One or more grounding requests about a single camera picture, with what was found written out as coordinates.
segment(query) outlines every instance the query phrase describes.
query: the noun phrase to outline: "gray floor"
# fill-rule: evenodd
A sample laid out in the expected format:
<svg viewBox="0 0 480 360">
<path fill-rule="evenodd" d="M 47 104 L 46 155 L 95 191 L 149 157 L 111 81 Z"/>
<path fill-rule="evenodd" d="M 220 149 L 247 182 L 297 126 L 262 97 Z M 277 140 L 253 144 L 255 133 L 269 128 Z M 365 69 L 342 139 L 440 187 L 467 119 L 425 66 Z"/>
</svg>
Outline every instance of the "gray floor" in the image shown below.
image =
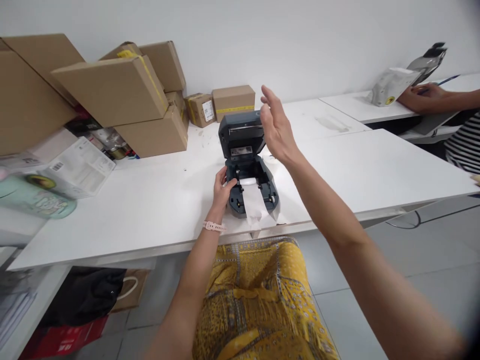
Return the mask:
<svg viewBox="0 0 480 360">
<path fill-rule="evenodd" d="M 423 221 L 480 204 L 473 198 L 443 201 L 421 209 Z M 415 223 L 408 214 L 392 222 Z M 414 230 L 386 223 L 368 230 L 392 265 L 468 336 L 480 289 L 480 207 Z M 322 322 L 342 360 L 386 359 L 325 239 L 318 231 L 294 235 L 305 257 Z M 140 307 L 108 319 L 102 338 L 69 359 L 140 359 L 172 299 L 187 253 L 161 256 L 150 274 Z"/>
</svg>

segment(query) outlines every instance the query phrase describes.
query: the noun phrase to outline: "yellow skirt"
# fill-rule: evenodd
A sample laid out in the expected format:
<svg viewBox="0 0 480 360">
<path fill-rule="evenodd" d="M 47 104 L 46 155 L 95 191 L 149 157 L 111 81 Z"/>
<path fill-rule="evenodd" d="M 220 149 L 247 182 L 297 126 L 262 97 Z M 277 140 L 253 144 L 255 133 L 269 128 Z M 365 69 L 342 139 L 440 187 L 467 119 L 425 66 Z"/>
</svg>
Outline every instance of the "yellow skirt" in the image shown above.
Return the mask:
<svg viewBox="0 0 480 360">
<path fill-rule="evenodd" d="M 293 237 L 218 247 L 193 358 L 337 359 Z"/>
</svg>

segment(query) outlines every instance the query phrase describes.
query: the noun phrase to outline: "open printer lid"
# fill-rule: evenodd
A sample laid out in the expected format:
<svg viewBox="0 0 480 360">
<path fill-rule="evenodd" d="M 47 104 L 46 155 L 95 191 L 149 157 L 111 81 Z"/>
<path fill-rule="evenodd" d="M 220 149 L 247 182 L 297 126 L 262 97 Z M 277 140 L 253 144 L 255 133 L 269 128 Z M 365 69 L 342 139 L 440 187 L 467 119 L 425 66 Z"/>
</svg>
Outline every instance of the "open printer lid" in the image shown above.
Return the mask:
<svg viewBox="0 0 480 360">
<path fill-rule="evenodd" d="M 265 146 L 260 110 L 225 115 L 218 137 L 225 159 L 236 161 L 255 157 Z"/>
</svg>

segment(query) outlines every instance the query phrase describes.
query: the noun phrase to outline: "person's arm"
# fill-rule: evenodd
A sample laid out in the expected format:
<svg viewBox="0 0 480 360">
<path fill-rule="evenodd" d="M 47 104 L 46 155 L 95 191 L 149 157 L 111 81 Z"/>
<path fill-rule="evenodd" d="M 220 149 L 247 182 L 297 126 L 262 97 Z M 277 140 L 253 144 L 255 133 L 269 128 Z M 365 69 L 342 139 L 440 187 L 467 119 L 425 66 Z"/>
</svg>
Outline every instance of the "person's arm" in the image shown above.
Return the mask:
<svg viewBox="0 0 480 360">
<path fill-rule="evenodd" d="M 213 204 L 205 221 L 221 225 L 230 190 L 237 184 L 227 184 L 223 167 L 215 177 Z M 220 232 L 203 228 L 181 273 L 180 281 L 145 360 L 183 360 L 192 358 L 192 346 L 205 291 L 219 244 Z"/>
<path fill-rule="evenodd" d="M 418 92 L 424 89 L 428 91 L 418 95 Z M 421 115 L 460 112 L 480 108 L 480 89 L 470 92 L 452 92 L 429 83 L 409 87 L 398 98 L 398 102 Z"/>
<path fill-rule="evenodd" d="M 280 100 L 265 86 L 262 91 L 260 117 L 268 149 L 289 171 L 388 358 L 443 360 L 458 355 L 464 349 L 459 334 L 388 264 L 297 147 Z"/>
</svg>

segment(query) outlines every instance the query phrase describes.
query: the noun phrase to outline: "cable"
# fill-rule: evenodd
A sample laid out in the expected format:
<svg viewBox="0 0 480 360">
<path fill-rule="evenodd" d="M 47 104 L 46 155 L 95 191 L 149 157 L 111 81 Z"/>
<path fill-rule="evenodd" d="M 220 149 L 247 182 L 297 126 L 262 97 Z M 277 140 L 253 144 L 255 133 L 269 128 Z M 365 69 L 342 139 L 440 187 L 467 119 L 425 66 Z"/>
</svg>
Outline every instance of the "cable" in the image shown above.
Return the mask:
<svg viewBox="0 0 480 360">
<path fill-rule="evenodd" d="M 470 206 L 470 207 L 467 207 L 465 209 L 462 209 L 462 210 L 458 210 L 458 211 L 454 211 L 454 212 L 451 212 L 451 213 L 448 213 L 446 215 L 442 215 L 442 216 L 438 216 L 438 217 L 434 217 L 433 219 L 430 219 L 430 220 L 427 220 L 427 221 L 422 221 L 422 218 L 420 217 L 420 214 L 417 210 L 414 211 L 414 213 L 416 214 L 416 217 L 418 219 L 418 222 L 413 226 L 413 227 L 402 227 L 402 226 L 397 226 L 397 225 L 394 225 L 392 223 L 389 223 L 388 221 L 385 221 L 388 225 L 391 225 L 393 226 L 394 228 L 399 228 L 399 229 L 405 229 L 405 230 L 412 230 L 412 229 L 416 229 L 418 228 L 420 225 L 422 224 L 426 224 L 426 223 L 429 223 L 433 220 L 438 220 L 438 219 L 441 219 L 441 218 L 445 218 L 447 216 L 450 216 L 450 215 L 454 215 L 454 214 L 458 214 L 458 213 L 461 213 L 461 212 L 464 212 L 464 211 L 467 211 L 467 210 L 470 210 L 470 209 L 475 209 L 475 208 L 478 208 L 480 207 L 480 204 L 479 205 L 475 205 L 475 206 Z"/>
<path fill-rule="evenodd" d="M 412 229 L 416 229 L 418 228 L 420 225 L 422 225 L 422 219 L 420 218 L 420 214 L 417 210 L 414 211 L 417 219 L 418 219 L 418 222 L 413 226 L 413 227 L 402 227 L 402 226 L 397 226 L 397 225 L 394 225 L 394 224 L 391 224 L 389 223 L 388 221 L 385 221 L 388 225 L 391 225 L 393 226 L 394 228 L 399 228 L 399 229 L 405 229 L 405 230 L 412 230 Z"/>
</svg>

